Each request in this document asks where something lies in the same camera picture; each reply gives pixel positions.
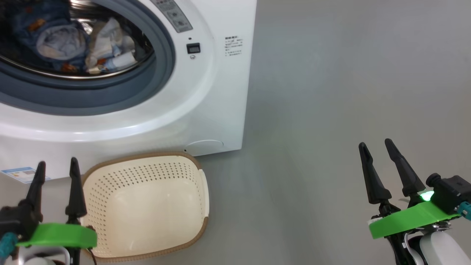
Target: green light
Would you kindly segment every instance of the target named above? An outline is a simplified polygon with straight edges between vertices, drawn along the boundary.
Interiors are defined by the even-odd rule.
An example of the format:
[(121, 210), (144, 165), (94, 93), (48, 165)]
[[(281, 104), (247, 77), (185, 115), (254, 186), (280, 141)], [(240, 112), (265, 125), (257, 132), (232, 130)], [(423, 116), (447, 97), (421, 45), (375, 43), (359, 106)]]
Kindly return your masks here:
[(433, 193), (434, 193), (433, 190), (428, 191), (428, 192), (424, 192), (420, 195), (420, 197), (422, 197), (422, 199), (424, 201), (430, 201), (430, 198), (432, 198)]

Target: washing machine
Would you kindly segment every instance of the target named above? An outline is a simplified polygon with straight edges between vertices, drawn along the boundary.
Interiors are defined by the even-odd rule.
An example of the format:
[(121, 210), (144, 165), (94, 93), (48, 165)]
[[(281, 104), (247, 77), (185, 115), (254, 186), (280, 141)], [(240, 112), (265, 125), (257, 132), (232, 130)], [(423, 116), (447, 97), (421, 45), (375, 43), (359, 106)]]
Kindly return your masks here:
[(139, 153), (240, 149), (255, 9), (256, 0), (70, 0), (85, 30), (120, 21), (139, 59), (91, 74), (0, 50), (0, 177), (28, 183), (40, 161), (48, 179), (68, 177), (71, 157), (85, 172)]

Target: washing machine door opening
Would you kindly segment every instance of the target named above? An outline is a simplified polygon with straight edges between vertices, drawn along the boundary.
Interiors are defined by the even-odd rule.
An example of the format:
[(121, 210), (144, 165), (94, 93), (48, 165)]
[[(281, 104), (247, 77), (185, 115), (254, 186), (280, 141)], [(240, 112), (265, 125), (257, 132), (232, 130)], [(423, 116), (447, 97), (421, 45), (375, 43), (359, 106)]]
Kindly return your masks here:
[(139, 0), (2, 3), (0, 103), (60, 116), (100, 115), (146, 101), (172, 74), (172, 39)]

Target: black cable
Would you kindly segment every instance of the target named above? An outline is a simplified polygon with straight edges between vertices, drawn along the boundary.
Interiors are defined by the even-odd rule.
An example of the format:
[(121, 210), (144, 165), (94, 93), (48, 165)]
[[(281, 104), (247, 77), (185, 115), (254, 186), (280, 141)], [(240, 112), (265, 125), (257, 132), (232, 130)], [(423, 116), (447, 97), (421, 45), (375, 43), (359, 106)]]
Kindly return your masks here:
[(97, 265), (97, 259), (95, 258), (95, 255), (93, 254), (93, 252), (91, 251), (91, 248), (87, 249), (90, 254), (91, 254), (91, 257), (93, 258), (93, 263), (95, 263), (95, 265)]

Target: beige plastic basket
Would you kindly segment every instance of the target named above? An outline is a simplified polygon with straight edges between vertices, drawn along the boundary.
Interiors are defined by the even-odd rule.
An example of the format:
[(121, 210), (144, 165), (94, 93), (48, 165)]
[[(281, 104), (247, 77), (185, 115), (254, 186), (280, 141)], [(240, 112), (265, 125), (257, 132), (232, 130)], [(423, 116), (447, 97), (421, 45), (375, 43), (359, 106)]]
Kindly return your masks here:
[(83, 177), (88, 214), (83, 226), (98, 234), (98, 262), (159, 256), (194, 244), (208, 223), (203, 170), (186, 153), (121, 158)]

